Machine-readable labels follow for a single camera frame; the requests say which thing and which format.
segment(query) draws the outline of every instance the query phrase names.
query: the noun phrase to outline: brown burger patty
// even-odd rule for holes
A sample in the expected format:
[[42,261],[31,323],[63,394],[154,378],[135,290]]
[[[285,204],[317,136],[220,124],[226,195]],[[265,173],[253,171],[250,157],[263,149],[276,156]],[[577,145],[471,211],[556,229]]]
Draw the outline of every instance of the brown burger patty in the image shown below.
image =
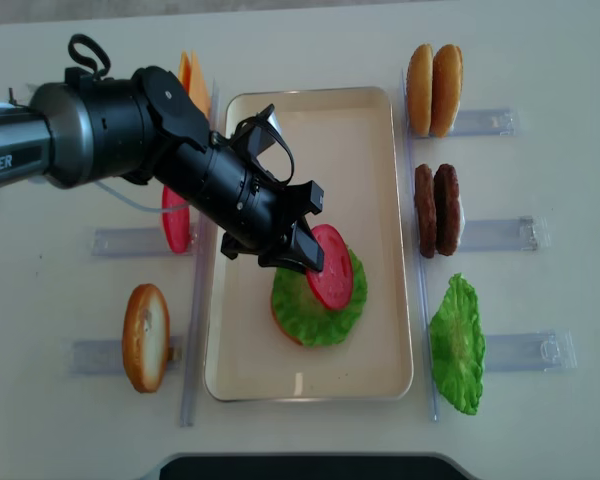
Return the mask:
[[453,255],[460,233],[460,187],[452,165],[440,165],[433,180],[433,192],[438,223],[436,247],[442,255]]
[[415,202],[420,229],[420,253],[423,257],[433,258],[436,252],[436,203],[433,200],[433,175],[425,164],[416,168]]

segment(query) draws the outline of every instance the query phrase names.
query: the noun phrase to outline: food tray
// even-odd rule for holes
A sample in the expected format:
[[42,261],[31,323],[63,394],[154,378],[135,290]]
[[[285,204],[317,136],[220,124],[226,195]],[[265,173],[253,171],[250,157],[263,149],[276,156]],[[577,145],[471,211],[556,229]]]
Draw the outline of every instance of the food tray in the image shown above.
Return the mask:
[[[273,103],[296,159],[293,183],[315,180],[330,223],[364,263],[362,317],[341,345],[309,349],[287,339],[271,317],[274,269],[257,258],[230,261],[218,229],[204,377],[218,400],[400,398],[413,377],[391,103],[379,88],[250,94],[227,110],[227,134]],[[288,160],[277,147],[260,156],[279,178]]]

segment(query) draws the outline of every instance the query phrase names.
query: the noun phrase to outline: beige tray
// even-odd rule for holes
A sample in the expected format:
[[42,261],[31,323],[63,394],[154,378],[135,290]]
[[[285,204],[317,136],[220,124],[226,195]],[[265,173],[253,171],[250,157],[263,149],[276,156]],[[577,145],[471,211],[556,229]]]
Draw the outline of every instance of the beige tray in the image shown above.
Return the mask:
[[[257,258],[230,261],[218,229],[205,361],[207,389],[218,400],[400,398],[413,378],[391,103],[379,88],[241,95],[229,104],[227,132],[238,121],[276,107],[296,160],[293,183],[315,180],[330,223],[362,260],[369,294],[347,340],[309,349],[273,322],[273,269]],[[260,157],[278,178],[286,154]]]

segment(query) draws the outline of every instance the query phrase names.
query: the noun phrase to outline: table surface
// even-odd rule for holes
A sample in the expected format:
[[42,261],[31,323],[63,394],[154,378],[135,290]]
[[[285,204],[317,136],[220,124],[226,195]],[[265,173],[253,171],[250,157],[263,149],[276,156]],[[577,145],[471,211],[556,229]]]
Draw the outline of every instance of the table surface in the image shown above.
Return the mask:
[[[61,79],[78,31],[105,47],[117,77],[149,64],[176,69],[180,51],[196,49],[223,106],[242,92],[380,86],[398,136],[400,72],[411,52],[423,42],[460,45],[462,108],[513,107],[521,134],[435,141],[431,158],[456,165],[468,218],[542,215],[553,245],[534,255],[439,260],[430,284],[443,291],[448,273],[466,273],[487,333],[570,329],[579,365],[568,374],[488,374],[476,417],[442,402],[441,421],[431,423],[411,277],[415,377],[402,400],[223,404],[201,389],[195,426],[179,428],[182,371],[157,394],[138,395],[124,377],[70,377],[66,350],[76,339],[118,338],[127,296],[145,282],[165,292],[173,331],[185,333],[191,259],[96,261],[88,249],[95,227],[157,226],[158,218],[92,185],[61,191],[23,182],[0,190],[0,478],[133,478],[180,454],[323,451],[433,452],[480,478],[600,478],[600,2],[3,26],[0,99],[9,85],[18,93],[26,82]],[[401,162],[398,174],[406,178]],[[159,185],[109,183],[159,202]]]

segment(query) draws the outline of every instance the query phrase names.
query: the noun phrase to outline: robotic arm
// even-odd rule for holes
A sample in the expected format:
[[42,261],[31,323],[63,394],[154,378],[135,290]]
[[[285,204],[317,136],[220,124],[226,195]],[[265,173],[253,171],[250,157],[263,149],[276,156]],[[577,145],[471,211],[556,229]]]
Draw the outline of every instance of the robotic arm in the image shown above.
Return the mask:
[[[210,131],[172,73],[147,67],[130,80],[104,78],[108,56],[80,34],[69,55],[92,72],[67,68],[64,83],[42,85],[28,108],[0,109],[0,186],[33,175],[60,188],[112,176],[146,185],[155,177],[226,230],[221,251],[230,259],[246,253],[262,267],[322,271],[324,254],[304,216],[322,211],[323,191],[313,181],[289,185],[293,156],[268,121],[273,105],[226,139]],[[285,181],[257,160],[275,142],[289,154]]]

